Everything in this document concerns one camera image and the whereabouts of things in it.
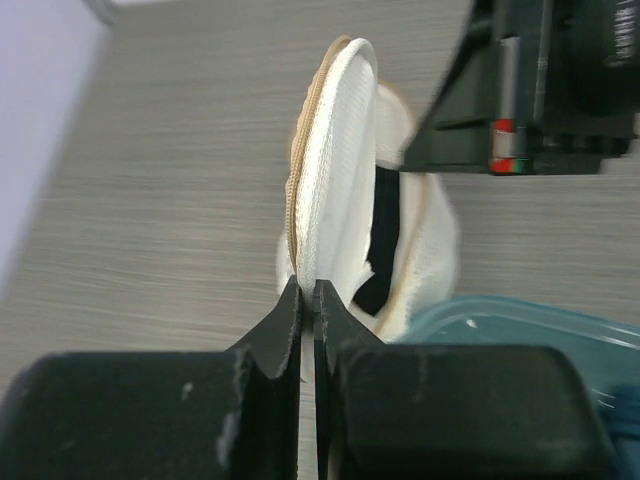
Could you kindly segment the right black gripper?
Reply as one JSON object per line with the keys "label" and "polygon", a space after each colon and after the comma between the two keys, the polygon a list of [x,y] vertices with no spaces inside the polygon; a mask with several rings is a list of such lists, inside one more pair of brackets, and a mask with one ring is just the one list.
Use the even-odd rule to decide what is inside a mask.
{"label": "right black gripper", "polygon": [[401,169],[594,175],[638,113],[638,2],[474,1]]}

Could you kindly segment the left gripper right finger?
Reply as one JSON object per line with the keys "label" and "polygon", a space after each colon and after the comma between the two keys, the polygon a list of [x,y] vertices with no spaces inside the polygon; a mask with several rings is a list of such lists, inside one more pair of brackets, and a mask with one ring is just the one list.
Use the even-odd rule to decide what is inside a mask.
{"label": "left gripper right finger", "polygon": [[608,479],[611,441],[549,346],[386,344],[313,298],[322,479]]}

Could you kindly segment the navy blue clothes pile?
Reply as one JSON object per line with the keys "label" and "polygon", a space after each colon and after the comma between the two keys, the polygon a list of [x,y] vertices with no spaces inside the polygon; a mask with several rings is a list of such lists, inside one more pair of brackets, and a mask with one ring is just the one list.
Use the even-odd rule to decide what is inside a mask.
{"label": "navy blue clothes pile", "polygon": [[598,403],[615,450],[615,479],[639,480],[639,386],[615,387]]}

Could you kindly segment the teal plastic basin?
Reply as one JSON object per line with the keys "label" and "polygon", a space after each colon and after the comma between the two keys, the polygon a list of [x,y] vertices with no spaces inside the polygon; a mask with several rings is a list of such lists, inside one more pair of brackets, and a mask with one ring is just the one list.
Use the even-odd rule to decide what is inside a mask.
{"label": "teal plastic basin", "polygon": [[398,340],[409,344],[548,346],[581,375],[596,411],[620,385],[639,386],[639,328],[500,296],[466,296],[415,315]]}

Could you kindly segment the black bra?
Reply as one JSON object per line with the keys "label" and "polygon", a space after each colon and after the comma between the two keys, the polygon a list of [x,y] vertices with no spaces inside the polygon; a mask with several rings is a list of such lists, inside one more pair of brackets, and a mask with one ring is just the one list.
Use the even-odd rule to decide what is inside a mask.
{"label": "black bra", "polygon": [[377,167],[371,243],[367,257],[373,276],[354,297],[355,304],[369,315],[377,315],[389,299],[399,230],[399,173]]}

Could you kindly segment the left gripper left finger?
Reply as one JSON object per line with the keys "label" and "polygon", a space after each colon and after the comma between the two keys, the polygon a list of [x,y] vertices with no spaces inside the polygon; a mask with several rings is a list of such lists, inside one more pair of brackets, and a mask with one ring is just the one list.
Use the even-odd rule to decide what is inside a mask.
{"label": "left gripper left finger", "polygon": [[224,351],[65,352],[1,406],[5,479],[293,479],[302,297]]}

